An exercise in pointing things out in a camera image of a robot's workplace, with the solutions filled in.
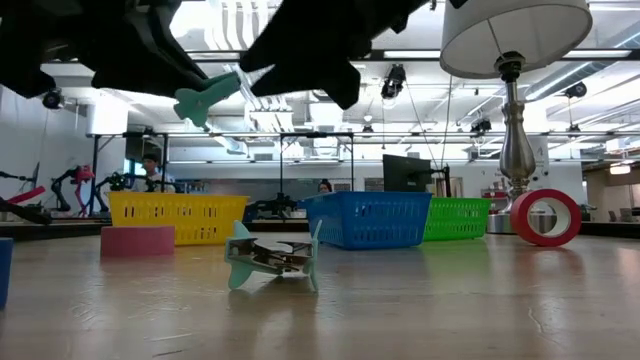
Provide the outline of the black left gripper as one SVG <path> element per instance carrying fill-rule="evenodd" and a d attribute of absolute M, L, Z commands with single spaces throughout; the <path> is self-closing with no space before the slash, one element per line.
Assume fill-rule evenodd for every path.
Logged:
<path fill-rule="evenodd" d="M 92 86 L 172 97 L 207 77 L 170 30 L 182 0 L 0 0 L 0 85 L 24 98 L 56 87 L 41 65 L 84 61 L 97 48 Z"/>

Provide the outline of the pink tape roll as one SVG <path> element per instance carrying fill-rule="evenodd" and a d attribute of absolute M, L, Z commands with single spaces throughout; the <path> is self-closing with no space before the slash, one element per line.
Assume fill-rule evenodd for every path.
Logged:
<path fill-rule="evenodd" d="M 174 248 L 173 226 L 110 226 L 101 229 L 102 257 L 168 256 L 174 253 Z"/>

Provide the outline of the red tape roll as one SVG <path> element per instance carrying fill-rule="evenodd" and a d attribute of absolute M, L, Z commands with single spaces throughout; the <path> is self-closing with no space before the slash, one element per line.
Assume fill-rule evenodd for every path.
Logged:
<path fill-rule="evenodd" d="M 529 221 L 530 210 L 539 202 L 547 203 L 556 212 L 556 223 L 546 233 L 534 229 Z M 580 207 L 567 194 L 556 189 L 539 189 L 520 195 L 513 203 L 510 224 L 515 233 L 536 246 L 559 247 L 573 240 L 580 232 Z"/>

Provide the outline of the blue tape roll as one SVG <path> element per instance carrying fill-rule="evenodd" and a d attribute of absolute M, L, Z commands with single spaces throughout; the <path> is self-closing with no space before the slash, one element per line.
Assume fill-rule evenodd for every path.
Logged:
<path fill-rule="evenodd" d="M 0 237 L 0 311 L 5 309 L 8 298 L 13 245 L 12 238 Z"/>

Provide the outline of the yellow plastic basket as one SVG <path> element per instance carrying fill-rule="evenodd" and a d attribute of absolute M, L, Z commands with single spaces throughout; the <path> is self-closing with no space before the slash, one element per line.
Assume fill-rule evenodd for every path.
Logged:
<path fill-rule="evenodd" d="M 114 226 L 173 226 L 175 245 L 223 245 L 241 221 L 247 196 L 110 192 Z"/>

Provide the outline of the black computer monitor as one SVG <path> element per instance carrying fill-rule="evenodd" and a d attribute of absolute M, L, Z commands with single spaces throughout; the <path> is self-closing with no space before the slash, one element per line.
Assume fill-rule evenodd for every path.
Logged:
<path fill-rule="evenodd" d="M 429 160 L 384 154 L 382 164 L 385 192 L 426 192 L 433 182 Z"/>

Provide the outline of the blue plastic basket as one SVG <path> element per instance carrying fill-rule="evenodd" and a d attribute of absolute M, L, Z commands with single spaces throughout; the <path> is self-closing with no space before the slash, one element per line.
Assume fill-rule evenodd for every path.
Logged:
<path fill-rule="evenodd" d="M 423 242 L 432 195 L 417 192 L 334 192 L 306 198 L 310 231 L 344 250 L 393 249 Z"/>

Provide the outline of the white shade silver table lamp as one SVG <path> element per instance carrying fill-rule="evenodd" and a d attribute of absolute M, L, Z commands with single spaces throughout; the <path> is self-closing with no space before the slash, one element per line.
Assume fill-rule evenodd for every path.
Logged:
<path fill-rule="evenodd" d="M 586 0 L 448 0 L 445 5 L 441 68 L 461 79 L 499 78 L 504 83 L 499 167 L 509 184 L 508 204 L 489 217 L 490 233 L 515 232 L 510 224 L 515 200 L 528 190 L 536 169 L 517 80 L 560 60 L 587 37 L 592 25 Z"/>

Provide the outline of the green plastic basket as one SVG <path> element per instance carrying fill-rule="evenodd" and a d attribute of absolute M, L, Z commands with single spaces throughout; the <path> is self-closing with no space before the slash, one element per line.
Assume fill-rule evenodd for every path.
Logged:
<path fill-rule="evenodd" d="M 486 232 L 491 201 L 485 198 L 433 198 L 423 241 L 481 238 Z"/>

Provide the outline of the black background station frame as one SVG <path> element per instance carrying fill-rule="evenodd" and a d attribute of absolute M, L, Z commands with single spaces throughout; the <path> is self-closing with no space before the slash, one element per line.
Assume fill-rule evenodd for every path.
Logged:
<path fill-rule="evenodd" d="M 354 146 L 355 146 L 355 136 L 354 132 L 321 132 L 321 131 L 310 131 L 310 132 L 210 132 L 210 133 L 177 133 L 177 132 L 124 132 L 124 133 L 116 133 L 116 134 L 88 134 L 89 138 L 93 138 L 94 140 L 94 150 L 93 150 L 93 167 L 97 169 L 97 161 L 98 161 L 98 153 L 100 150 L 100 146 L 102 144 L 106 145 L 107 141 L 113 139 L 148 139 L 148 138 L 161 138 L 162 139 L 162 149 L 161 149 L 161 165 L 164 169 L 171 164 L 175 166 L 187 166 L 187 165 L 207 165 L 207 166 L 222 166 L 222 165 L 242 165 L 242 164 L 278 164 L 279 166 L 279 191 L 284 192 L 284 164 L 308 164 L 311 166 L 320 166 L 321 164 L 329 164 L 329 163 L 343 163 L 344 159 L 342 158 L 341 149 L 345 148 L 347 151 L 351 153 L 349 158 L 349 179 L 350 179 L 350 189 L 355 189 L 355 157 L 354 157 Z M 230 148 L 226 149 L 225 152 L 227 156 L 222 159 L 213 158 L 213 155 L 216 154 L 213 147 L 204 147 L 201 146 L 201 151 L 194 151 L 193 155 L 196 156 L 194 158 L 186 158 L 183 155 L 176 154 L 176 158 L 173 159 L 171 157 L 171 140 L 172 139 L 182 139 L 182 140 L 197 140 L 197 139 L 209 139 L 211 141 L 217 142 L 219 145 L 224 145 L 227 140 L 234 140 L 236 138 L 241 139 L 266 139 L 269 140 L 273 145 L 274 149 L 271 152 L 270 157 L 267 157 L 266 153 L 255 153 L 251 152 L 248 146 L 243 147 L 242 144 L 239 144 L 238 148 Z M 285 152 L 294 144 L 298 143 L 302 139 L 326 139 L 326 138 L 334 138 L 338 141 L 338 145 L 336 147 L 337 156 L 336 158 L 322 158 L 313 160 L 312 158 L 305 157 L 285 157 Z"/>

